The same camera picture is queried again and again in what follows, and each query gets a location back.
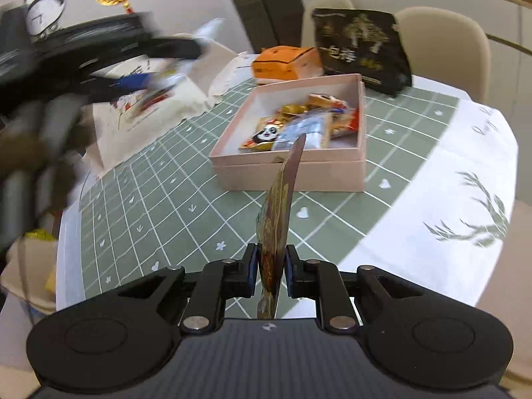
pink box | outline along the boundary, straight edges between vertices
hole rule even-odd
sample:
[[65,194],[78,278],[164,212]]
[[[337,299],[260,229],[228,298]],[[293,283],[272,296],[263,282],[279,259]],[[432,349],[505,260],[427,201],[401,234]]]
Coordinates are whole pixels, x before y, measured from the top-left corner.
[[304,103],[310,93],[330,94],[358,106],[357,136],[331,139],[329,148],[304,150],[295,190],[361,192],[365,179],[364,84],[359,74],[298,79],[255,87],[209,154],[226,190],[269,190],[288,151],[244,153],[240,145],[262,117],[288,103]]

metal screw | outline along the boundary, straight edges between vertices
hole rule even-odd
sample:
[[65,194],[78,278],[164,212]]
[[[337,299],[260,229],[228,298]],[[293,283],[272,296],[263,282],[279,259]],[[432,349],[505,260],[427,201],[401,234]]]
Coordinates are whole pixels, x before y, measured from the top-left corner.
[[337,330],[348,330],[356,326],[356,321],[351,317],[339,316],[331,318],[329,324]]
[[208,327],[209,320],[206,317],[194,316],[188,317],[183,321],[183,325],[191,330],[201,330]]

beige chair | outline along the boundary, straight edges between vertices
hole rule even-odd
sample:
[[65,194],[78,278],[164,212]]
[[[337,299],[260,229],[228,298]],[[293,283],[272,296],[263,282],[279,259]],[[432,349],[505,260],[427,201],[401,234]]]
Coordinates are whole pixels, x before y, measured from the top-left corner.
[[303,14],[303,27],[301,31],[301,46],[304,48],[315,46],[314,22],[312,12],[314,9],[354,9],[351,0],[314,0],[308,3]]
[[434,7],[409,7],[395,17],[414,75],[465,90],[475,102],[485,103],[491,53],[480,25]]

orange box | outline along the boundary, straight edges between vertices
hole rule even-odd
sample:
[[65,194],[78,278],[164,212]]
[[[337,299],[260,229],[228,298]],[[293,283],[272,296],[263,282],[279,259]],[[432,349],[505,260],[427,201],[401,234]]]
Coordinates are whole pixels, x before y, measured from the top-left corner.
[[258,82],[295,81],[324,74],[316,48],[276,46],[260,54],[251,64]]
[[328,148],[303,150],[296,191],[362,192],[366,139],[364,83],[359,74],[322,76],[255,87],[209,154],[225,190],[269,190],[288,151],[244,152],[240,145],[257,121],[287,103],[303,103],[309,93],[330,94],[358,106],[358,134],[331,139]]

black bag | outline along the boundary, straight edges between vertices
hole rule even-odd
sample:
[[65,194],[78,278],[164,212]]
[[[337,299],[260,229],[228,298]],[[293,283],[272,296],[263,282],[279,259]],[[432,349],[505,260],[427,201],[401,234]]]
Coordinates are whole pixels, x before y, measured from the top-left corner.
[[391,13],[315,9],[312,17],[326,75],[360,73],[368,88],[389,95],[412,86],[410,64]]

